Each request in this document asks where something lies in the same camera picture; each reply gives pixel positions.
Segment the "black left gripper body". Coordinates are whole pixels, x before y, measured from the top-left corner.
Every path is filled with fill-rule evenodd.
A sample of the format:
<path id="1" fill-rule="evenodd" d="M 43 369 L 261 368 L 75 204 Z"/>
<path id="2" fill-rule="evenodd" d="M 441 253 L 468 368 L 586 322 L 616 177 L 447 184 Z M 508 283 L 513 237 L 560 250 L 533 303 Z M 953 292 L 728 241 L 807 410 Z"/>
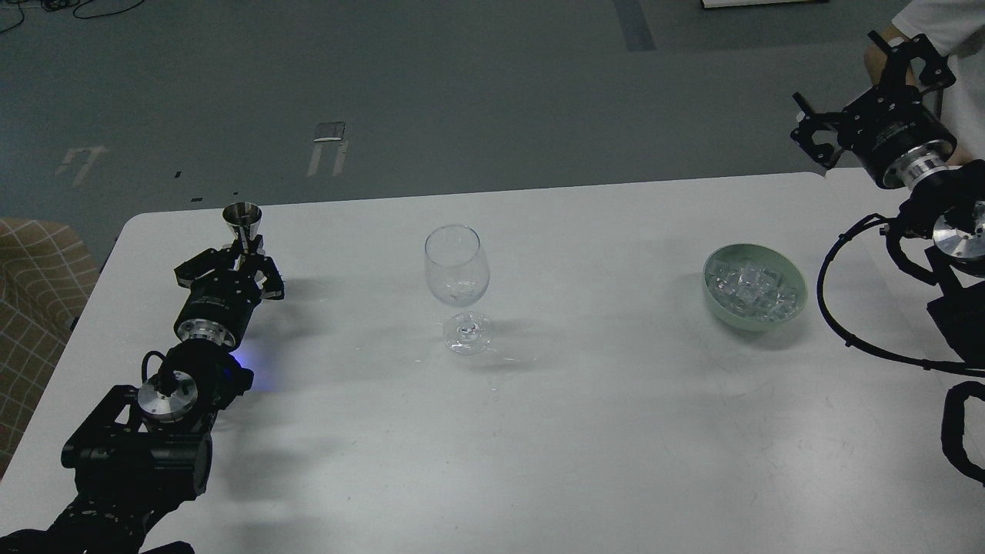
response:
<path id="1" fill-rule="evenodd" d="M 175 321 L 177 339 L 204 339 L 224 349 L 236 349 L 262 291 L 255 271 L 219 268 L 196 276 L 189 268 L 175 268 L 175 279 L 188 298 Z"/>

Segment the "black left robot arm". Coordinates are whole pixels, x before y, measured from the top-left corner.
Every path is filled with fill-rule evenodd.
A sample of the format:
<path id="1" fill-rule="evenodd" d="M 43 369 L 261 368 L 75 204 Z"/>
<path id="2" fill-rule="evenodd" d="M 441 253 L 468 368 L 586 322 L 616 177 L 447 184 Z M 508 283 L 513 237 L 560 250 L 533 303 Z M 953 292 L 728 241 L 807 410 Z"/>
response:
<path id="1" fill-rule="evenodd" d="M 206 491 L 218 414 L 254 381 L 233 353 L 254 309 L 285 286 L 261 239 L 204 250 L 175 277 L 189 291 L 179 342 L 149 352 L 157 371 L 113 386 L 84 418 L 61 449 L 76 498 L 47 529 L 4 536 L 4 553 L 138 553 L 152 527 Z"/>

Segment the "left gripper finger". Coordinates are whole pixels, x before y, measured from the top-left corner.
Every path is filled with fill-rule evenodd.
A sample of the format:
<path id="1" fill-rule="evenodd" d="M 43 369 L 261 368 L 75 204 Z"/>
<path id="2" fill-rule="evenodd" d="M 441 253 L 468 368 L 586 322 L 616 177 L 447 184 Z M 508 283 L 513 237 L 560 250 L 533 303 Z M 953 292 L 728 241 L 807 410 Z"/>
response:
<path id="1" fill-rule="evenodd" d="M 285 298 L 285 283 L 272 257 L 239 245 L 239 294 L 251 302 Z"/>
<path id="2" fill-rule="evenodd" d="M 206 249 L 175 268 L 175 279 L 188 290 L 221 289 L 235 281 L 240 248 Z"/>

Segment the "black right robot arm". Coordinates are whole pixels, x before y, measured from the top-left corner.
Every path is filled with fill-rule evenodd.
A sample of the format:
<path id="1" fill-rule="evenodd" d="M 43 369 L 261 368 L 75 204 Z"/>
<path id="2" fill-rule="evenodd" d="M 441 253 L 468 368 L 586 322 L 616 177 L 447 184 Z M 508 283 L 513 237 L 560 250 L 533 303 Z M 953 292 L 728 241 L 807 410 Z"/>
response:
<path id="1" fill-rule="evenodd" d="M 837 112 L 817 112 L 795 94 L 801 113 L 791 138 L 820 167 L 833 169 L 850 152 L 880 189 L 906 189 L 897 216 L 869 214 L 840 234 L 824 256 L 816 299 L 824 322 L 849 348 L 927 371 L 964 375 L 950 387 L 940 422 L 940 448 L 964 476 L 982 482 L 984 470 L 965 449 L 965 402 L 983 398 L 984 288 L 963 286 L 959 274 L 983 278 L 983 161 L 947 164 L 957 138 L 924 105 L 929 92 L 957 78 L 922 34 L 887 42 L 869 39 L 884 55 L 879 81 Z M 887 255 L 903 273 L 940 289 L 927 312 L 958 360 L 919 360 L 877 347 L 845 329 L 826 305 L 826 277 L 841 249 L 866 230 L 879 228 Z"/>

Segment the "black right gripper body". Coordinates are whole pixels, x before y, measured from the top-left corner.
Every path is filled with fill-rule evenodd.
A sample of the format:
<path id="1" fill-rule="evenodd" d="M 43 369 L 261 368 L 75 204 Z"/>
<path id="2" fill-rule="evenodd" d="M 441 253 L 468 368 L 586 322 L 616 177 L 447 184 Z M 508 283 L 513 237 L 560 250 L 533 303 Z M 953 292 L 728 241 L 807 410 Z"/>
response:
<path id="1" fill-rule="evenodd" d="M 923 102 L 915 85 L 877 87 L 842 108 L 840 146 L 851 151 L 881 189 L 909 187 L 904 169 L 915 158 L 934 154 L 945 162 L 957 138 Z"/>

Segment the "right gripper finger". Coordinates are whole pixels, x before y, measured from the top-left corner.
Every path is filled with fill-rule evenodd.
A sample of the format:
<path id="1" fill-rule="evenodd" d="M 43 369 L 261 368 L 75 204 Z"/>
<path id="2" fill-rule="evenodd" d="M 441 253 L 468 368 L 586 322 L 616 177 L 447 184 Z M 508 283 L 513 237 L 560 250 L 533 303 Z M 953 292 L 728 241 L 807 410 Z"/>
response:
<path id="1" fill-rule="evenodd" d="M 838 134 L 848 125 L 846 109 L 818 112 L 801 92 L 794 92 L 792 99 L 799 111 L 790 138 L 817 165 L 835 168 L 845 151 Z"/>
<path id="2" fill-rule="evenodd" d="M 931 92 L 957 83 L 947 57 L 940 55 L 925 35 L 889 43 L 879 32 L 871 31 L 868 38 L 884 56 L 879 81 L 866 92 L 870 101 L 922 101 Z"/>

